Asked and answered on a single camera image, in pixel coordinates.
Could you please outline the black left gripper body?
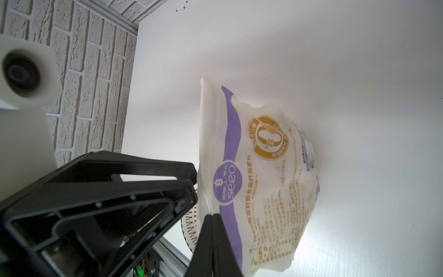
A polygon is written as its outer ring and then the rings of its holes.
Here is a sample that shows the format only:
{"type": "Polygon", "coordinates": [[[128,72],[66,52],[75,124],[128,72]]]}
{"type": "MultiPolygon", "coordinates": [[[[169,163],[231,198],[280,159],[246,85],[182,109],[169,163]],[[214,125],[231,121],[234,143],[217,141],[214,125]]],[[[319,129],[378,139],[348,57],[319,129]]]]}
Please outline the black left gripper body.
{"type": "Polygon", "coordinates": [[[1,202],[3,277],[123,277],[196,203],[193,164],[91,152],[1,202]]]}

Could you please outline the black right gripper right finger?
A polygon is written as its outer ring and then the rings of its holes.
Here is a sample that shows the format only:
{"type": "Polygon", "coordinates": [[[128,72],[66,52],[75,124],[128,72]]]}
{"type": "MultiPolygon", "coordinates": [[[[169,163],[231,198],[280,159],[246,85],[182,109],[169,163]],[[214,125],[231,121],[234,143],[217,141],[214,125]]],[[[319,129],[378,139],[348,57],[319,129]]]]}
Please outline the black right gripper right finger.
{"type": "Polygon", "coordinates": [[[243,277],[236,262],[223,219],[220,214],[212,217],[213,228],[213,276],[243,277]]]}

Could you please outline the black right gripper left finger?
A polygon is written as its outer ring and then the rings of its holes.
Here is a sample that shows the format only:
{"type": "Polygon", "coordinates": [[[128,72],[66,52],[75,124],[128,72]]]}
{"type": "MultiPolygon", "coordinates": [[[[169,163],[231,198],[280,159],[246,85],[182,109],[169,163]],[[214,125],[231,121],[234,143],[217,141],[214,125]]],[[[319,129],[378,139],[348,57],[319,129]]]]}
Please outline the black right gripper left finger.
{"type": "Polygon", "coordinates": [[[213,263],[212,215],[206,215],[195,252],[184,277],[211,277],[213,263]]]}

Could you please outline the patterned white breakfast bowl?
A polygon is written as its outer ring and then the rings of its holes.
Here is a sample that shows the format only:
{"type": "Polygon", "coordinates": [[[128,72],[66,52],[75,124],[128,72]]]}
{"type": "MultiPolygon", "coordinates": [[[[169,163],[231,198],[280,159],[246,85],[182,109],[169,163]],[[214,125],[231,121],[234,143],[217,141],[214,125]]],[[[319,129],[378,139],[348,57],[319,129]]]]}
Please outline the patterned white breakfast bowl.
{"type": "Polygon", "coordinates": [[[198,241],[196,205],[181,218],[181,229],[189,250],[194,253],[198,241]]]}

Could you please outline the white purple oats bag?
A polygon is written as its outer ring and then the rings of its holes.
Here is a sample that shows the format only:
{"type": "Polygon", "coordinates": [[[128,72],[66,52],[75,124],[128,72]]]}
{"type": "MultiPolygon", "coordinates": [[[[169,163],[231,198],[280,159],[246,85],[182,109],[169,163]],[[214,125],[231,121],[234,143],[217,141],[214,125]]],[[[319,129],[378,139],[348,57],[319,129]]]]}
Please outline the white purple oats bag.
{"type": "Polygon", "coordinates": [[[320,191],[304,132],[278,105],[253,107],[203,78],[199,161],[197,228],[219,214],[246,277],[287,270],[320,191]]]}

